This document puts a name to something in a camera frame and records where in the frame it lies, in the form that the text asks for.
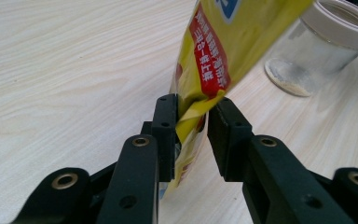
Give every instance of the plastic packaging bag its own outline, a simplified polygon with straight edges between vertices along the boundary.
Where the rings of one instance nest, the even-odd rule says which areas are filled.
[[[187,26],[171,92],[178,94],[182,149],[177,187],[197,158],[204,115],[232,89],[312,0],[199,0]]]

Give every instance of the glass jar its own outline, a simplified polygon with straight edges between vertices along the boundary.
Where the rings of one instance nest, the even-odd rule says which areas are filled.
[[[317,0],[275,45],[265,63],[270,80],[311,96],[358,56],[358,7]]]

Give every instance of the blue logo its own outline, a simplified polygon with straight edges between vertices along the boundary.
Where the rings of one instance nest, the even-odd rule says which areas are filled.
[[[215,0],[214,2],[220,7],[225,21],[230,23],[235,16],[241,0]]]

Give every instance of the white lid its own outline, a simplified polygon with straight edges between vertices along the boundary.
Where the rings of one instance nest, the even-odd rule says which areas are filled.
[[[328,41],[358,49],[358,6],[342,0],[315,0],[301,19]]]

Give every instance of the table surface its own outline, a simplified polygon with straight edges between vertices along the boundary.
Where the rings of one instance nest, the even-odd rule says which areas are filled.
[[[195,0],[0,1],[0,223],[63,167],[116,161],[168,93]],[[263,60],[228,94],[257,134],[278,137],[310,170],[358,167],[358,59],[309,98],[291,96]],[[218,174],[208,141],[160,223],[252,223],[240,183]]]

